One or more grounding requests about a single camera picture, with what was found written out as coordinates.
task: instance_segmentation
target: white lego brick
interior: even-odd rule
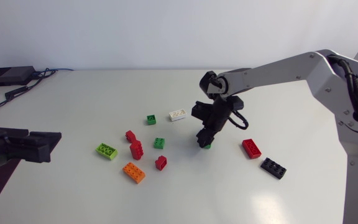
[[[179,119],[183,119],[187,117],[187,113],[184,109],[180,109],[177,111],[172,111],[169,113],[169,117],[171,118],[171,121],[177,121]]]

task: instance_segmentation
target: black cable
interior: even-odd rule
[[[4,106],[5,104],[7,104],[8,102],[12,101],[13,99],[16,99],[17,97],[23,95],[24,93],[27,93],[28,91],[33,89],[35,86],[37,86],[43,79],[50,77],[51,75],[55,74],[57,71],[58,71],[57,69],[46,68],[42,72],[35,72],[35,73],[37,73],[36,74],[37,78],[34,78],[34,77],[33,78],[37,80],[36,83],[34,83],[32,86],[28,86],[26,91],[23,91],[23,92],[18,93],[16,95],[13,94],[13,95],[6,96],[6,100],[0,102],[0,107]]]
[[[358,121],[358,76],[353,73],[349,62],[345,61],[344,59],[341,59],[335,55],[328,56],[328,59],[330,62],[337,63],[344,70],[347,91],[349,93],[349,98],[354,110],[354,119]]]
[[[239,129],[243,129],[243,130],[247,129],[249,124],[248,124],[248,121],[245,119],[245,117],[243,117],[240,114],[240,112],[238,112],[238,111],[233,111],[233,114],[241,119],[241,121],[244,123],[244,126],[241,126],[240,124],[237,124],[231,117],[229,117],[228,120]]]

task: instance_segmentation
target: green lego brick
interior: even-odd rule
[[[100,155],[102,155],[110,160],[113,159],[118,153],[117,149],[114,149],[104,143],[100,144],[100,146],[96,148],[96,151]]]
[[[147,116],[147,124],[151,125],[151,124],[156,124],[156,120],[155,120],[155,116],[153,115],[148,115]]]
[[[155,138],[154,148],[156,149],[164,149],[165,139]]]

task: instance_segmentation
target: lego brick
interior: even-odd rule
[[[156,124],[156,120],[155,120],[155,116],[154,115],[148,115],[147,116],[147,124],[151,125],[151,124]]]
[[[156,161],[155,161],[155,166],[157,169],[162,170],[164,169],[164,167],[167,165],[167,158],[165,156],[160,156]]]
[[[187,113],[184,109],[180,109],[177,111],[172,111],[169,113],[169,117],[171,118],[171,121],[177,121],[179,119],[183,119],[187,117]]]
[[[155,138],[154,148],[156,148],[156,149],[164,149],[164,145],[165,145],[165,139]]]
[[[260,155],[262,155],[262,153],[252,139],[244,140],[242,142],[242,147],[244,147],[250,159],[256,159]]]
[[[146,176],[146,174],[141,171],[137,166],[135,166],[133,163],[129,162],[122,170],[134,181],[138,184],[140,183],[143,178]]]
[[[136,136],[131,130],[129,130],[125,133],[125,137],[129,141],[129,143],[132,143],[136,140]]]
[[[134,159],[139,160],[143,156],[143,147],[139,140],[132,142],[129,148],[131,149],[132,157]]]
[[[287,171],[286,168],[280,166],[280,164],[275,163],[269,158],[266,158],[260,166],[278,179],[281,179]]]
[[[118,154],[117,149],[114,149],[105,143],[100,144],[100,146],[96,148],[96,152],[110,160]]]

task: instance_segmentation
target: table surface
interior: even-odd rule
[[[50,163],[19,164],[0,194],[0,223],[341,223],[346,153],[334,115],[306,82],[238,94],[249,128],[227,123],[200,149],[202,124],[190,114],[195,101],[211,103],[198,86],[205,72],[60,71],[0,108],[0,127],[63,136]],[[14,88],[0,87],[0,101]],[[168,113],[182,108],[188,117],[171,122]],[[156,125],[147,125],[150,114]],[[139,161],[128,130],[142,142]],[[260,158],[244,152],[250,138]],[[112,161],[95,151],[102,142],[118,150]],[[159,171],[161,155],[168,163]],[[266,157],[287,168],[281,180],[260,168]],[[145,172],[140,184],[123,173],[128,162]]]

